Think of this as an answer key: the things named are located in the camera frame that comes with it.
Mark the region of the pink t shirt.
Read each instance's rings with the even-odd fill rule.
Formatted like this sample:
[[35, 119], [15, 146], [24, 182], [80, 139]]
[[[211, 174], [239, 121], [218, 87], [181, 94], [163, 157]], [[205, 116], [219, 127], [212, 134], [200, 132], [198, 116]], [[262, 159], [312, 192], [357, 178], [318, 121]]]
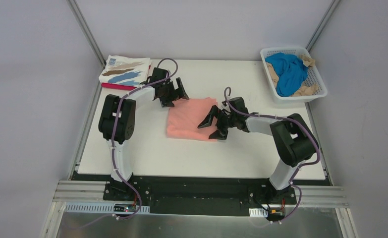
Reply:
[[214, 98], [180, 99], [169, 109], [166, 135], [169, 138], [189, 139], [212, 142], [209, 136], [216, 130], [214, 124], [206, 128], [198, 128], [212, 106], [216, 106]]

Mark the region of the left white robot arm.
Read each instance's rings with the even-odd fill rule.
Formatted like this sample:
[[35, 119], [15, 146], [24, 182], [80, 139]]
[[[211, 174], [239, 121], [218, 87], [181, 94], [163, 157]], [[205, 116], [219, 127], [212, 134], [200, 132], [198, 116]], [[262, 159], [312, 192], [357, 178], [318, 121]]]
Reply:
[[113, 94], [105, 97], [98, 130], [109, 147], [113, 180], [128, 183], [133, 175], [129, 139], [135, 131], [136, 110], [156, 99], [163, 108], [174, 107], [179, 99], [189, 99], [181, 78], [177, 77], [174, 84], [171, 76], [169, 71], [155, 67], [139, 87], [121, 97]]

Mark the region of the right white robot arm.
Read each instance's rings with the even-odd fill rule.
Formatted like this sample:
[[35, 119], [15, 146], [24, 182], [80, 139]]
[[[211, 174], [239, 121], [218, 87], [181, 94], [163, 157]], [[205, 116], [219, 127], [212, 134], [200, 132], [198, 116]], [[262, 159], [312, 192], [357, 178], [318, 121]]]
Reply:
[[229, 108], [226, 110], [212, 106], [197, 127], [209, 127], [216, 119], [217, 129], [209, 135], [209, 138], [217, 140], [225, 140], [229, 128], [271, 136], [279, 155], [279, 162], [265, 184], [263, 196], [269, 201], [287, 193], [296, 170], [316, 154], [318, 149], [318, 144], [302, 116], [294, 113], [281, 119], [274, 116], [261, 117], [257, 113], [248, 112], [242, 97], [229, 99], [223, 102], [223, 105]]

